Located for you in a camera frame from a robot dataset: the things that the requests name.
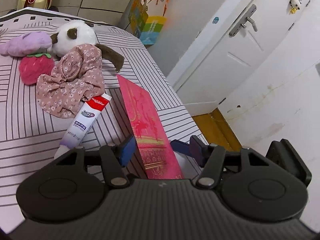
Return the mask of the red envelope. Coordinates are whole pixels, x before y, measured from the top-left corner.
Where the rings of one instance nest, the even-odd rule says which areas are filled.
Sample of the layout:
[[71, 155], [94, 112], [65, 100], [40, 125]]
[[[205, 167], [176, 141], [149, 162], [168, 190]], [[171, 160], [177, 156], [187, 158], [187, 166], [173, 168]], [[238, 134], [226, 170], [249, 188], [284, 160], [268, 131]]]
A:
[[121, 75], [117, 78], [147, 177], [182, 179], [182, 170], [149, 92]]

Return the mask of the toothpaste tube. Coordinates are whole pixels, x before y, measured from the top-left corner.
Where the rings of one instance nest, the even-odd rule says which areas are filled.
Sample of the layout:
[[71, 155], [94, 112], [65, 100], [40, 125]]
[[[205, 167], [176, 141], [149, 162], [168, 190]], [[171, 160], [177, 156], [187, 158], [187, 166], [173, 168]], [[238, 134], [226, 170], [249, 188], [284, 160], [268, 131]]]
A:
[[54, 159], [57, 159], [69, 150], [78, 147], [81, 144], [85, 135], [91, 129], [97, 117], [108, 105], [111, 99], [112, 97], [110, 95], [104, 93], [103, 95], [91, 98], [91, 100], [83, 104], [62, 137], [59, 148], [54, 155]]

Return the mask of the pink strawberry plush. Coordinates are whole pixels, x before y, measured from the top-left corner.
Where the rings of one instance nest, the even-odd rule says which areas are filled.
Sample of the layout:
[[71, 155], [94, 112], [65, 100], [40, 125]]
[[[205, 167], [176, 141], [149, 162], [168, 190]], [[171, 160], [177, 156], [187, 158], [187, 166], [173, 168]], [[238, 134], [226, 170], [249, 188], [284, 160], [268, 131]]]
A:
[[42, 74], [50, 75], [55, 62], [50, 54], [40, 53], [25, 56], [18, 67], [20, 78], [25, 85], [37, 83]]

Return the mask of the white brown plush toy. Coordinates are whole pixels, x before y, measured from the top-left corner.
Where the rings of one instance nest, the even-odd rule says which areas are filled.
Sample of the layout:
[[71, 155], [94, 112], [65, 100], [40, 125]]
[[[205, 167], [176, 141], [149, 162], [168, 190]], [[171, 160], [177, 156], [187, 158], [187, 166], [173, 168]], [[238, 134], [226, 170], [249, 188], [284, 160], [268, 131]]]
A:
[[110, 61], [117, 72], [124, 64], [124, 57], [113, 49], [98, 42], [93, 24], [83, 20], [71, 20], [61, 25], [50, 37], [52, 46], [48, 49], [50, 53], [61, 58], [73, 47], [83, 44], [91, 44], [101, 50], [102, 58]]

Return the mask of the purple plush toy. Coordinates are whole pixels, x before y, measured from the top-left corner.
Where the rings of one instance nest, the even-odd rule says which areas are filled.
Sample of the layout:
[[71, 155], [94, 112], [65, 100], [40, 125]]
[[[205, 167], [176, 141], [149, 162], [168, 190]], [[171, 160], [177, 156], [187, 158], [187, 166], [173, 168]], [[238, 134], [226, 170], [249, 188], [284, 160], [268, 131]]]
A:
[[33, 31], [1, 44], [1, 55], [24, 57], [46, 51], [52, 46], [51, 37], [44, 31]]

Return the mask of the striped table cloth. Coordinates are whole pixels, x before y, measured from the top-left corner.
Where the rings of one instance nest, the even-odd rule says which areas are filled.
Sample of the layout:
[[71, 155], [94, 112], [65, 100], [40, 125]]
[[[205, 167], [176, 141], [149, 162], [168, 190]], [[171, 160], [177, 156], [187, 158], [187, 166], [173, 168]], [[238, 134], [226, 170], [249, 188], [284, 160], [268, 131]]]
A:
[[62, 137], [83, 103], [100, 94], [111, 101], [82, 139], [87, 150], [119, 144], [132, 133], [118, 77], [145, 89], [169, 140], [203, 135], [142, 42], [123, 29], [85, 23], [72, 16], [23, 9], [1, 17], [1, 44], [42, 31], [66, 44], [68, 29], [92, 29], [92, 41], [74, 42], [64, 52], [49, 50], [55, 67], [26, 85], [19, 57], [1, 57], [1, 229], [24, 220], [16, 191], [22, 181], [54, 159]]

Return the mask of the colourful paper gift bag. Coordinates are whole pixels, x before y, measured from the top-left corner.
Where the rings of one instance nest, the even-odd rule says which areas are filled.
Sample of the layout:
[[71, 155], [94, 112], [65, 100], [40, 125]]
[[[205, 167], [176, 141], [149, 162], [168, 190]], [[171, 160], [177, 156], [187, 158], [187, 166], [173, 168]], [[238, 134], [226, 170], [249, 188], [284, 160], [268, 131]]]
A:
[[129, 23], [135, 37], [142, 44], [154, 45], [167, 21], [167, 0], [133, 0], [129, 12]]

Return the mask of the white door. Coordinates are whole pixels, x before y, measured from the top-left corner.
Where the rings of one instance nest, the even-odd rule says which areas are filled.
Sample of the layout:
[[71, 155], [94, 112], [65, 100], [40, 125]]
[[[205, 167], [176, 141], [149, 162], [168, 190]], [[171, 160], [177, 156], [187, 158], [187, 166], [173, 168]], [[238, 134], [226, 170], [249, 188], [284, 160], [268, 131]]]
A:
[[[300, 10], [290, 14], [290, 0], [227, 0], [178, 66], [183, 74], [171, 74], [175, 90], [190, 115], [212, 112], [242, 84], [281, 43], [299, 19], [309, 0], [299, 0]], [[252, 4], [257, 6], [249, 22], [234, 37], [229, 32]]]

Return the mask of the small plush keychain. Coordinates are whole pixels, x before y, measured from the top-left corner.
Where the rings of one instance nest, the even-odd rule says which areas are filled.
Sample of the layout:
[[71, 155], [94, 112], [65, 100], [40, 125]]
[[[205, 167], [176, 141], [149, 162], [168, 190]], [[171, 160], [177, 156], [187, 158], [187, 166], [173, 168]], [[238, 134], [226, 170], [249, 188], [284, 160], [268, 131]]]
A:
[[290, 0], [289, 4], [291, 7], [290, 14], [295, 14], [297, 11], [300, 10], [301, 3], [299, 0]]

